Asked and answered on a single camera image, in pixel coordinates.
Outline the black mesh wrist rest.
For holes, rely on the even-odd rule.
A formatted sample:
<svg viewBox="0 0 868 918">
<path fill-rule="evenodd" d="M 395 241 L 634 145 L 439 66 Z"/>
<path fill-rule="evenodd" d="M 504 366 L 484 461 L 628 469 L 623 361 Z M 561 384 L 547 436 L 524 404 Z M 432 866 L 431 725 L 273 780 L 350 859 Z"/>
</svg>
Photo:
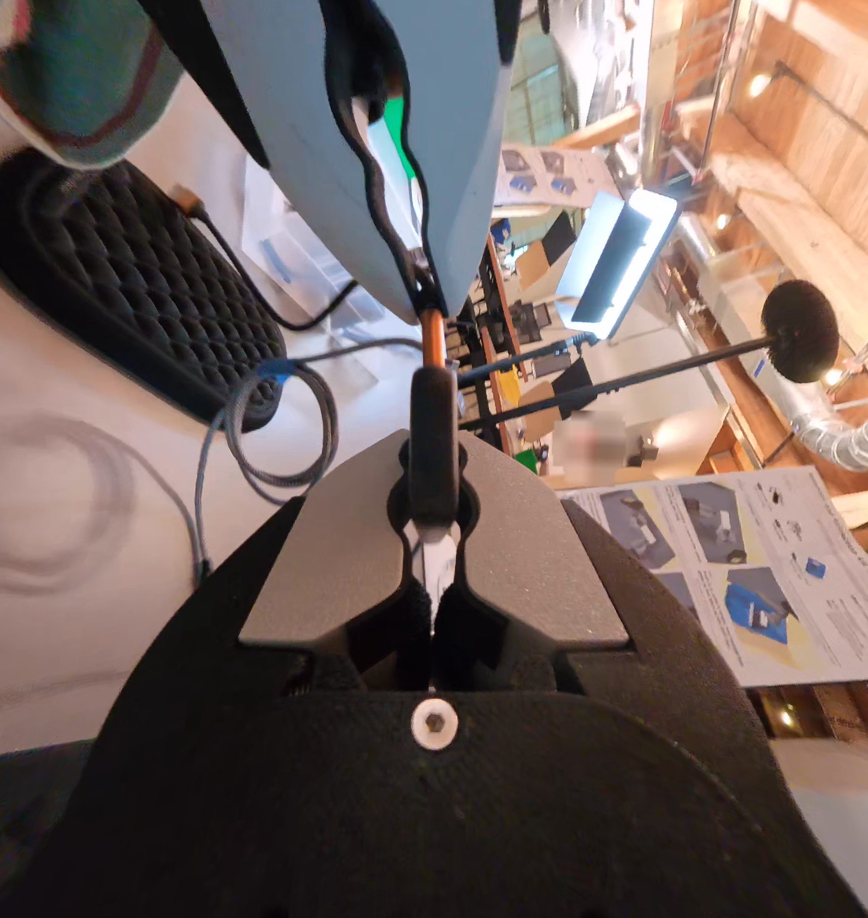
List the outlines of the black mesh wrist rest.
<svg viewBox="0 0 868 918">
<path fill-rule="evenodd" d="M 83 171 L 28 148 L 1 160 L 0 284 L 205 425 L 249 372 L 286 356 L 239 271 L 130 162 Z"/>
</svg>

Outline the person's left forearm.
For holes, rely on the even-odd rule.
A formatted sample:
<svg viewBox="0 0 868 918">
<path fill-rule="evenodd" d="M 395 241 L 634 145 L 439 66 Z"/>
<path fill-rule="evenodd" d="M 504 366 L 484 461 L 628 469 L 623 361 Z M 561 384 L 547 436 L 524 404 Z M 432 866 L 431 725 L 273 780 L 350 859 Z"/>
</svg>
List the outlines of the person's left forearm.
<svg viewBox="0 0 868 918">
<path fill-rule="evenodd" d="M 125 159 L 183 76 L 139 2 L 0 1 L 0 117 L 56 163 Z"/>
</svg>

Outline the instruction poster board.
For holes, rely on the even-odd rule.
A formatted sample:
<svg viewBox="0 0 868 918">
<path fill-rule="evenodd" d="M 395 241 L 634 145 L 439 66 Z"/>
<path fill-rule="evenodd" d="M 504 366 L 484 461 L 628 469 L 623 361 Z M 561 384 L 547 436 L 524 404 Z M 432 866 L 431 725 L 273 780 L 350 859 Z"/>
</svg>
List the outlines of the instruction poster board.
<svg viewBox="0 0 868 918">
<path fill-rule="evenodd" d="M 588 209 L 599 193 L 621 197 L 600 153 L 513 144 L 501 148 L 496 208 Z"/>
</svg>

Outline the braided grey cable blue tape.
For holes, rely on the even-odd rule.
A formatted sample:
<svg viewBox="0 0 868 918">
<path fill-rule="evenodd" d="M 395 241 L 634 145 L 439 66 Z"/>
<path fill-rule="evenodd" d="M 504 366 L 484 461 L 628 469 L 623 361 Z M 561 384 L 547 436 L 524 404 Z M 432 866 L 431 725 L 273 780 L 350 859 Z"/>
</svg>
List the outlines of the braided grey cable blue tape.
<svg viewBox="0 0 868 918">
<path fill-rule="evenodd" d="M 202 443 L 196 474 L 191 534 L 193 545 L 193 589 L 198 589 L 213 571 L 213 565 L 206 547 L 203 515 L 203 498 L 206 483 L 206 469 L 211 447 L 220 432 L 224 433 L 227 447 L 237 463 L 250 489 L 273 506 L 283 507 L 288 499 L 275 494 L 278 489 L 301 488 L 306 494 L 325 476 L 336 457 L 339 445 L 339 417 L 335 398 L 330 386 L 313 365 L 322 361 L 349 357 L 365 350 L 382 348 L 406 348 L 421 352 L 422 343 L 411 338 L 368 339 L 343 348 L 336 348 L 304 357 L 270 358 L 257 364 L 241 381 L 231 389 L 223 407 L 212 419 Z M 289 475 L 274 475 L 254 465 L 242 448 L 242 422 L 250 397 L 262 383 L 273 382 L 282 386 L 288 379 L 302 382 L 315 398 L 320 416 L 321 448 L 317 458 L 303 471 Z"/>
</svg>

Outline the black fuzzy ball on rod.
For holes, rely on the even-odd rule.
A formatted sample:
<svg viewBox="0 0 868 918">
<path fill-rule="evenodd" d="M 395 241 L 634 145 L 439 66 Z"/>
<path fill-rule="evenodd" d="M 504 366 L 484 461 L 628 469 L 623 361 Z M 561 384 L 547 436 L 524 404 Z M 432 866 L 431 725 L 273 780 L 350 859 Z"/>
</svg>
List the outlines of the black fuzzy ball on rod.
<svg viewBox="0 0 868 918">
<path fill-rule="evenodd" d="M 496 415 L 465 421 L 460 424 L 460 430 L 485 430 L 555 407 L 583 407 L 601 395 L 699 369 L 715 362 L 739 358 L 758 350 L 766 352 L 768 361 L 777 373 L 795 384 L 817 382 L 837 357 L 841 336 L 836 315 L 827 297 L 808 281 L 791 280 L 779 284 L 764 301 L 761 327 L 764 335 L 758 339 L 709 350 L 599 384 L 578 386 Z"/>
</svg>

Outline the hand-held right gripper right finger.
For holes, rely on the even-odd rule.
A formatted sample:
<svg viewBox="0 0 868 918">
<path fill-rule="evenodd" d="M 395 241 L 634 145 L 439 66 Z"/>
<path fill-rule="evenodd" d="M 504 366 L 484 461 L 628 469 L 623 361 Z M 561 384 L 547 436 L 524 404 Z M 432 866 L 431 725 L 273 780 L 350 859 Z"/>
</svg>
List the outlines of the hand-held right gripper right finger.
<svg viewBox="0 0 868 918">
<path fill-rule="evenodd" d="M 627 649 L 562 500 L 473 435 L 459 445 L 461 537 L 438 609 L 438 687 L 556 689 L 569 656 Z"/>
</svg>

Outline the green plastic bin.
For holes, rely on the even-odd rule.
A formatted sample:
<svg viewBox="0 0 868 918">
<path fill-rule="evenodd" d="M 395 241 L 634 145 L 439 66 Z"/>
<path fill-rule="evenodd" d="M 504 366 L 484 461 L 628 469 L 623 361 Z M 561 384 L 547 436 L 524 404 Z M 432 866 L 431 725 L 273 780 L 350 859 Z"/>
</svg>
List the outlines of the green plastic bin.
<svg viewBox="0 0 868 918">
<path fill-rule="evenodd" d="M 394 144 L 399 162 L 405 172 L 406 178 L 411 181 L 417 178 L 415 168 L 407 156 L 403 144 L 403 128 L 405 120 L 405 98 L 388 98 L 383 108 L 383 121 L 387 132 Z"/>
</svg>

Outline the silver air duct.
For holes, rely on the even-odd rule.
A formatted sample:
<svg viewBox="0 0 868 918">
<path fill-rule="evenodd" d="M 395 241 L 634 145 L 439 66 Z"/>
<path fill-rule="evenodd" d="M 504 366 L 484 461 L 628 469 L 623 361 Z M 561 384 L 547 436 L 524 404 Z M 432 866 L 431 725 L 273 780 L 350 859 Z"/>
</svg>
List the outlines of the silver air duct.
<svg viewBox="0 0 868 918">
<path fill-rule="evenodd" d="M 673 240 L 697 270 L 701 303 L 727 341 L 737 344 L 760 337 L 761 309 L 767 298 L 761 277 L 746 272 L 735 253 L 719 251 L 697 214 L 680 215 Z M 738 361 L 807 450 L 849 472 L 868 472 L 868 419 L 859 425 L 848 423 L 820 382 L 798 384 L 786 379 L 764 350 L 743 354 Z"/>
</svg>

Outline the led light panel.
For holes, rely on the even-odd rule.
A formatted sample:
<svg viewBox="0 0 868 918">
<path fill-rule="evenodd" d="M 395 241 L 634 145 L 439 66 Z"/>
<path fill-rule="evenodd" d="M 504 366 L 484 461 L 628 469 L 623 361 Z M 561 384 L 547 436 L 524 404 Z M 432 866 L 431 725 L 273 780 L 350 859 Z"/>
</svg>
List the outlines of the led light panel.
<svg viewBox="0 0 868 918">
<path fill-rule="evenodd" d="M 564 327 L 590 346 L 612 338 L 679 214 L 675 198 L 646 189 L 597 192 L 554 293 Z"/>
</svg>

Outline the black USB cable plug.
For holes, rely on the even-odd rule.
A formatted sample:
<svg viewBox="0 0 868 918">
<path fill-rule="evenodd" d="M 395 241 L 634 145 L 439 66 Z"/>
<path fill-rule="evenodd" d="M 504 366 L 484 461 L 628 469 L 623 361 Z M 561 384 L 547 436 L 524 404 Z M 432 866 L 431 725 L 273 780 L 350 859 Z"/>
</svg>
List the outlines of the black USB cable plug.
<svg viewBox="0 0 868 918">
<path fill-rule="evenodd" d="M 420 530 L 451 528 L 459 508 L 456 380 L 441 366 L 422 366 L 412 378 L 407 453 L 407 501 Z"/>
</svg>

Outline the printed instruction sheet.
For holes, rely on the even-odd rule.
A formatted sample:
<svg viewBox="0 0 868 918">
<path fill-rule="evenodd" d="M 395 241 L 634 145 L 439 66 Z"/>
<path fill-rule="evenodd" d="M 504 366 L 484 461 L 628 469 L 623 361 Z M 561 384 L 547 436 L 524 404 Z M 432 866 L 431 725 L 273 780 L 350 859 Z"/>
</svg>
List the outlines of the printed instruction sheet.
<svg viewBox="0 0 868 918">
<path fill-rule="evenodd" d="M 812 466 L 562 491 L 745 688 L 868 682 L 868 555 Z"/>
</svg>

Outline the metal storage shelf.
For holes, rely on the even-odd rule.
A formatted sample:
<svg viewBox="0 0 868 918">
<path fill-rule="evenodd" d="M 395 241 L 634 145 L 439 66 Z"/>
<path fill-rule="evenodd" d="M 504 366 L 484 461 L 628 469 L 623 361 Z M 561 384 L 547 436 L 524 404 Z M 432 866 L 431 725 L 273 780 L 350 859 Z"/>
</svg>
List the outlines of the metal storage shelf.
<svg viewBox="0 0 868 918">
<path fill-rule="evenodd" d="M 468 346 L 467 372 L 483 370 L 473 382 L 465 384 L 475 396 L 477 416 L 484 425 L 476 432 L 487 443 L 514 456 L 521 450 L 521 437 L 497 414 L 520 403 L 522 384 L 533 382 L 532 361 L 522 356 L 520 337 L 513 323 L 509 297 L 502 275 L 497 247 L 491 235 L 480 261 L 478 279 L 481 293 L 474 297 L 474 331 Z"/>
</svg>

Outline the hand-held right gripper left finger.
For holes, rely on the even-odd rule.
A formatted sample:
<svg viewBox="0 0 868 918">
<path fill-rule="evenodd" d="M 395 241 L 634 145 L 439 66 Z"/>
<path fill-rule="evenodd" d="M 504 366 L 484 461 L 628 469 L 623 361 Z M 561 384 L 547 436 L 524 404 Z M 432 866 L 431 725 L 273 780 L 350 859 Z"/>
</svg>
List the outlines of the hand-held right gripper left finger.
<svg viewBox="0 0 868 918">
<path fill-rule="evenodd" d="M 247 650 L 341 657 L 371 689 L 428 686 L 428 591 L 405 535 L 408 431 L 309 490 L 239 632 Z"/>
</svg>

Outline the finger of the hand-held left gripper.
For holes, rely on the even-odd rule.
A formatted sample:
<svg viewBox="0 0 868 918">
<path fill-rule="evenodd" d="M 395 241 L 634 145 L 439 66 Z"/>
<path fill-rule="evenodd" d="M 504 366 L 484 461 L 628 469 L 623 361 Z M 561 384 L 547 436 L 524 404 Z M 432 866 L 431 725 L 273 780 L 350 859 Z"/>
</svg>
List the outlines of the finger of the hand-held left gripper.
<svg viewBox="0 0 868 918">
<path fill-rule="evenodd" d="M 268 160 L 267 170 L 329 252 L 381 305 L 415 324 L 443 312 L 426 255 L 402 241 L 382 166 L 358 120 L 382 114 L 405 56 L 376 2 L 204 2 Z"/>
<path fill-rule="evenodd" d="M 399 141 L 376 133 L 387 216 L 448 317 L 486 245 L 515 53 L 515 3 L 382 1 L 406 78 Z"/>
</svg>

